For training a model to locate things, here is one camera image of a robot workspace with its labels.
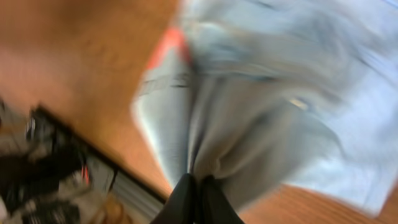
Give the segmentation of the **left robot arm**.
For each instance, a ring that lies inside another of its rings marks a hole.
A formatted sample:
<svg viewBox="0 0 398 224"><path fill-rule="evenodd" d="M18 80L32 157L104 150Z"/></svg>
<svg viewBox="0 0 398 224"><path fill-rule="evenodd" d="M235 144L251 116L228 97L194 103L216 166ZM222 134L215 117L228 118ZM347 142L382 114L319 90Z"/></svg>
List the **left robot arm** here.
<svg viewBox="0 0 398 224"><path fill-rule="evenodd" d="M1 223L85 224L101 196L86 144L42 108L25 117L1 103Z"/></svg>

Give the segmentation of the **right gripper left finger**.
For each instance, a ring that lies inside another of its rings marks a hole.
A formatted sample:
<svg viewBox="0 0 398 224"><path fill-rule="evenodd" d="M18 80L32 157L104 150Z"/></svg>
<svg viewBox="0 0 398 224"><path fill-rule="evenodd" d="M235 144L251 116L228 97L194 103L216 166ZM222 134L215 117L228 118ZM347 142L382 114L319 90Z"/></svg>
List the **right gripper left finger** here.
<svg viewBox="0 0 398 224"><path fill-rule="evenodd" d="M184 174L150 224L195 223L198 223L196 182L192 175Z"/></svg>

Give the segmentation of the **light blue printed t-shirt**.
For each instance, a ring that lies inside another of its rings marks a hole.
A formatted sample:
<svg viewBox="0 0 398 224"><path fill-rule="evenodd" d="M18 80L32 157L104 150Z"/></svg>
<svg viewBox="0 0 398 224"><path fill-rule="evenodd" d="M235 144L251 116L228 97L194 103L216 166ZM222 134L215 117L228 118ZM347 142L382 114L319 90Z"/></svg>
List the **light blue printed t-shirt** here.
<svg viewBox="0 0 398 224"><path fill-rule="evenodd" d="M396 1L182 1L132 113L171 186L280 184L380 213L397 182Z"/></svg>

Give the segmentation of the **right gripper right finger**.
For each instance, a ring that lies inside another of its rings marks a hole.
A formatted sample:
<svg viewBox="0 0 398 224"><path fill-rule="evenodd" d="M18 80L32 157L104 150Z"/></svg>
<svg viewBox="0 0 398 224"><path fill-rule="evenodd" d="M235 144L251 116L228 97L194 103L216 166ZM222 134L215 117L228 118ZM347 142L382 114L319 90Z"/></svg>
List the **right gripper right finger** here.
<svg viewBox="0 0 398 224"><path fill-rule="evenodd" d="M201 185L201 215L203 224L244 224L235 212L213 176Z"/></svg>

